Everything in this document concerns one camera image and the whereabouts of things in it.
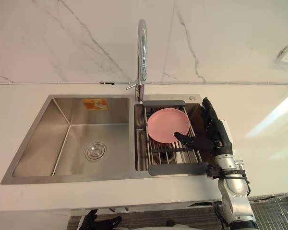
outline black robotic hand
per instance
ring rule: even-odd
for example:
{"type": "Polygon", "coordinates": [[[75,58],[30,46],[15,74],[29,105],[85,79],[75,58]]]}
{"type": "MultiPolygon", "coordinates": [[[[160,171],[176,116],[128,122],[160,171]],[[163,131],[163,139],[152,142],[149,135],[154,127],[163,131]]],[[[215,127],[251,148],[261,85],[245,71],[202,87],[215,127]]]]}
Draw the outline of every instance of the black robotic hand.
{"type": "Polygon", "coordinates": [[[113,219],[106,219],[100,222],[95,222],[97,209],[91,210],[84,218],[83,223],[79,230],[110,230],[116,228],[121,222],[121,216],[113,219]]]}
{"type": "Polygon", "coordinates": [[[210,101],[205,97],[202,102],[201,116],[204,121],[206,137],[189,137],[179,132],[174,136],[185,146],[194,150],[211,151],[212,156],[233,154],[232,144],[227,136],[222,121],[220,121],[210,101]]]}

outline marble backsplash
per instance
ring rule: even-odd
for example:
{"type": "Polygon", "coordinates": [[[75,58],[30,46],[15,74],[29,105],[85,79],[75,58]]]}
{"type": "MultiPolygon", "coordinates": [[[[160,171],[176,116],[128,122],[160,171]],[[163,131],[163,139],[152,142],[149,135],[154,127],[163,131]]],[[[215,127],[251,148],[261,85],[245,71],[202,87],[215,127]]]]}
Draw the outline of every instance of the marble backsplash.
{"type": "Polygon", "coordinates": [[[1,82],[288,83],[288,0],[0,0],[1,82]]]}

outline metal rack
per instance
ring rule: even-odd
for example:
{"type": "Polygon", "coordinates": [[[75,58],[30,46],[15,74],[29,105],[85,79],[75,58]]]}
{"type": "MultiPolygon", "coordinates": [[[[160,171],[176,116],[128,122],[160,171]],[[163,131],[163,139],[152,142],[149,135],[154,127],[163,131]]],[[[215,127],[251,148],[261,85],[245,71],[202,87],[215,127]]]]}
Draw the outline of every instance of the metal rack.
{"type": "MultiPolygon", "coordinates": [[[[147,160],[148,165],[156,164],[179,164],[179,163],[199,163],[203,162],[199,151],[194,151],[182,145],[179,141],[163,144],[154,141],[148,135],[147,120],[156,111],[163,109],[164,107],[144,107],[144,118],[145,118],[145,130],[146,130],[146,144],[147,144],[147,160]]],[[[167,107],[175,108],[183,111],[187,116],[185,106],[179,107],[167,107]]],[[[189,137],[195,137],[192,126],[187,133],[189,137]]]]}
{"type": "Polygon", "coordinates": [[[288,194],[250,198],[260,230],[288,230],[288,194]]]}

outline orange sticker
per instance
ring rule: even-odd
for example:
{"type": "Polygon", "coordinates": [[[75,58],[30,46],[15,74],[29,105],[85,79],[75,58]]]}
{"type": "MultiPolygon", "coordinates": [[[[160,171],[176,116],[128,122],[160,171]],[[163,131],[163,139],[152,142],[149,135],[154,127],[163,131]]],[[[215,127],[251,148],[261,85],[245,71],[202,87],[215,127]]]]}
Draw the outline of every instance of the orange sticker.
{"type": "Polygon", "coordinates": [[[104,98],[82,99],[86,110],[107,110],[109,109],[107,100],[104,98]]]}

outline pink plate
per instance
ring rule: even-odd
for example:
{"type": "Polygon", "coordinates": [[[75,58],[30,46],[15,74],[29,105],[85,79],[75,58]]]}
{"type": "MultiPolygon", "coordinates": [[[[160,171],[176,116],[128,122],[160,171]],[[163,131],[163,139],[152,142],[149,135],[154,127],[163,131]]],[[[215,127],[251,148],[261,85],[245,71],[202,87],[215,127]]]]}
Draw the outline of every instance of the pink plate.
{"type": "Polygon", "coordinates": [[[149,136],[160,143],[177,141],[175,132],[188,133],[190,121],[187,115],[178,109],[160,109],[153,113],[147,121],[149,136]]]}

